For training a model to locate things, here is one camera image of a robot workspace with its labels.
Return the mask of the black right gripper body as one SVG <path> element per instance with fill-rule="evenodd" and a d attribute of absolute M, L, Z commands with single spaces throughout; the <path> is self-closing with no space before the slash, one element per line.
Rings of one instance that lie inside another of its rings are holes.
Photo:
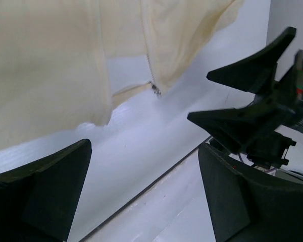
<path fill-rule="evenodd" d="M 303 133 L 303 50 L 296 53 L 293 65 L 280 81 L 274 79 L 254 94 L 252 105 L 280 111 L 280 125 Z"/>

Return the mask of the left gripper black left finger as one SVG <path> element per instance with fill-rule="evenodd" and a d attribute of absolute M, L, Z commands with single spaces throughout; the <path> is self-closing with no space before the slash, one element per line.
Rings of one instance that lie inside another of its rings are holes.
<path fill-rule="evenodd" d="M 67 241 L 91 154 L 82 139 L 0 173 L 0 241 Z"/>

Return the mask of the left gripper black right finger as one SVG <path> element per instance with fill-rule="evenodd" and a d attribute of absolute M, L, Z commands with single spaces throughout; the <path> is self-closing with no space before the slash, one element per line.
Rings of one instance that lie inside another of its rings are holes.
<path fill-rule="evenodd" d="M 303 241 L 303 184 L 207 143 L 199 146 L 198 160 L 216 241 Z"/>

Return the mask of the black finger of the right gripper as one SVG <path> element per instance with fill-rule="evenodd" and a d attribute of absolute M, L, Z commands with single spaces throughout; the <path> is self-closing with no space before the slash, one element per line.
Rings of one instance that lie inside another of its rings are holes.
<path fill-rule="evenodd" d="M 187 119 L 207 131 L 231 153 L 241 153 L 280 125 L 280 111 L 252 105 L 190 112 Z"/>
<path fill-rule="evenodd" d="M 259 52 L 236 63 L 208 72 L 207 79 L 250 93 L 260 93 L 274 80 L 277 61 L 296 36 L 296 28 L 287 27 Z"/>

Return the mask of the cream yellow zip jacket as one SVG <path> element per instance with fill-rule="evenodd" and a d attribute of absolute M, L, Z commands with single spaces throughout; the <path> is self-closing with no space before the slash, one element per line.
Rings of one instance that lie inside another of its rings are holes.
<path fill-rule="evenodd" d="M 0 1 L 0 150 L 175 85 L 243 1 Z"/>

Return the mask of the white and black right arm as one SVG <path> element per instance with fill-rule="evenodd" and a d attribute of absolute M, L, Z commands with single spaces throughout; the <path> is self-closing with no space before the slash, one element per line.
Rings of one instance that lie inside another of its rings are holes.
<path fill-rule="evenodd" d="M 275 80 L 277 62 L 295 36 L 296 29 L 287 27 L 259 52 L 208 72 L 210 81 L 254 94 L 248 106 L 197 111 L 187 116 L 228 152 L 245 154 L 249 161 L 266 169 L 287 165 L 284 152 L 296 145 L 276 132 L 278 127 L 303 134 L 303 50 L 296 53 L 281 80 Z"/>

